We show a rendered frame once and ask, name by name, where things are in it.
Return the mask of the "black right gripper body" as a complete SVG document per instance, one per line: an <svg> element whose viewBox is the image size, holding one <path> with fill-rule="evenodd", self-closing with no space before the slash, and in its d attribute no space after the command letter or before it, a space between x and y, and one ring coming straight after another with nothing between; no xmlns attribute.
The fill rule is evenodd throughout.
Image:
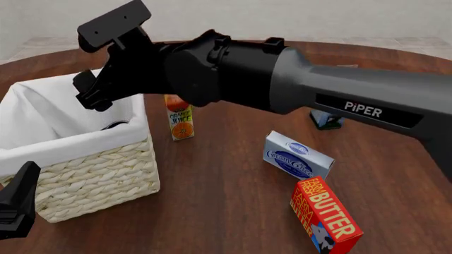
<svg viewBox="0 0 452 254"><path fill-rule="evenodd" d="M132 82L138 77L140 62L152 55L153 44L142 28L122 35L107 47L108 60L95 75L96 82L88 92L78 92L76 99L85 109L106 111L113 101L136 95Z"/></svg>

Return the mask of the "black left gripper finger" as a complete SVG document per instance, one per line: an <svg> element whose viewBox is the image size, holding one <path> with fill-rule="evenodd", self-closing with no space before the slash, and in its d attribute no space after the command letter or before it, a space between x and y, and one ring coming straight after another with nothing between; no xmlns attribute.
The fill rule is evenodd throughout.
<svg viewBox="0 0 452 254"><path fill-rule="evenodd" d="M35 214L35 192L40 171L35 162L24 163L10 183L0 190L0 215Z"/></svg>

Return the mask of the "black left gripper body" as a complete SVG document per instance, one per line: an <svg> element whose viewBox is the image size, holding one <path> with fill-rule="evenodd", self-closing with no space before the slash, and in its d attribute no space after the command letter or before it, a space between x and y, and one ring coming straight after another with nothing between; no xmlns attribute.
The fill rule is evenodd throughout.
<svg viewBox="0 0 452 254"><path fill-rule="evenodd" d="M25 238L35 222L34 205L0 204L0 239Z"/></svg>

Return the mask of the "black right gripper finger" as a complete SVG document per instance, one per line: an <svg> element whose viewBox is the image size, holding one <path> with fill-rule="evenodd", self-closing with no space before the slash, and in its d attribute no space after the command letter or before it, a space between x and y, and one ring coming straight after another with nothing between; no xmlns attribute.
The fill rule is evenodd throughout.
<svg viewBox="0 0 452 254"><path fill-rule="evenodd" d="M79 92L88 92L95 82L96 77L92 71L81 71L73 78L73 86Z"/></svg>

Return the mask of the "woven basket with white liner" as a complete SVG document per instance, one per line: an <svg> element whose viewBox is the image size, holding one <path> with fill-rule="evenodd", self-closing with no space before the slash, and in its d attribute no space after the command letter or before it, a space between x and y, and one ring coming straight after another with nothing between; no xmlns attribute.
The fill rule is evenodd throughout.
<svg viewBox="0 0 452 254"><path fill-rule="evenodd" d="M56 223L160 189L144 98L103 112L76 99L74 76L17 82L0 101L0 185L28 161L40 168L35 209ZM128 121L102 128L115 121Z"/></svg>

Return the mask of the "tin with dark rim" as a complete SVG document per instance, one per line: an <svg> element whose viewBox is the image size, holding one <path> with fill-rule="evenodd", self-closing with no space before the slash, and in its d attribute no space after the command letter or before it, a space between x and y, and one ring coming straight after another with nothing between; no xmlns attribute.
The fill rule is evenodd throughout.
<svg viewBox="0 0 452 254"><path fill-rule="evenodd" d="M128 121L115 121L115 122L109 124L108 126L102 128L102 131L114 128L114 127L116 127L116 126L118 126L120 124L128 124L128 123L129 123Z"/></svg>

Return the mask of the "flat black plate on stalk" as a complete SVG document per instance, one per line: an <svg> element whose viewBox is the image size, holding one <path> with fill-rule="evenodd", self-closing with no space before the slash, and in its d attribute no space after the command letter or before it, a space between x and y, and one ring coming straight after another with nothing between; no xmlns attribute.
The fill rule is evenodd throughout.
<svg viewBox="0 0 452 254"><path fill-rule="evenodd" d="M77 29L78 45L84 52L94 53L139 28L150 17L150 11L141 0L130 1L80 25Z"/></svg>

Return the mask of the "orange juice carton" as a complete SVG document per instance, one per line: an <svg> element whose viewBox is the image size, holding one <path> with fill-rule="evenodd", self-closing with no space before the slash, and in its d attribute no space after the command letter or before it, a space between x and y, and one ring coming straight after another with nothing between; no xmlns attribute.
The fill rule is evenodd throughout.
<svg viewBox="0 0 452 254"><path fill-rule="evenodd" d="M194 137L193 107L177 95L164 95L173 141Z"/></svg>

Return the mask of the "blue cream cheese box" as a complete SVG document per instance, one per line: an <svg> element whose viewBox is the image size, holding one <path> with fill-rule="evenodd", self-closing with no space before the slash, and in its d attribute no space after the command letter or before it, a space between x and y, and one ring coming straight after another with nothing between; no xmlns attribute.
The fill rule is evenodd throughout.
<svg viewBox="0 0 452 254"><path fill-rule="evenodd" d="M300 180L317 176L326 179L335 162L276 131L266 136L263 160Z"/></svg>

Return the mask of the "small dark printed box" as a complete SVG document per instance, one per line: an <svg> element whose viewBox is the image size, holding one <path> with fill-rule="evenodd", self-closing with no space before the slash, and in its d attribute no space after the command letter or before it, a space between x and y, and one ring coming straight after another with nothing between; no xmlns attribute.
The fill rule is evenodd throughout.
<svg viewBox="0 0 452 254"><path fill-rule="evenodd" d="M314 122L315 127L320 131L341 128L345 122L345 118L316 109L312 109L309 112L309 116Z"/></svg>

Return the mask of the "red butter box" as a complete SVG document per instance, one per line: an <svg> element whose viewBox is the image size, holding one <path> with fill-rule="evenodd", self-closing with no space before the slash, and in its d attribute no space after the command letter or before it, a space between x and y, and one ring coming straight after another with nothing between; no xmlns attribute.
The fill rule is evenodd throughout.
<svg viewBox="0 0 452 254"><path fill-rule="evenodd" d="M290 206L319 254L348 254L363 235L350 213L319 176L298 181Z"/></svg>

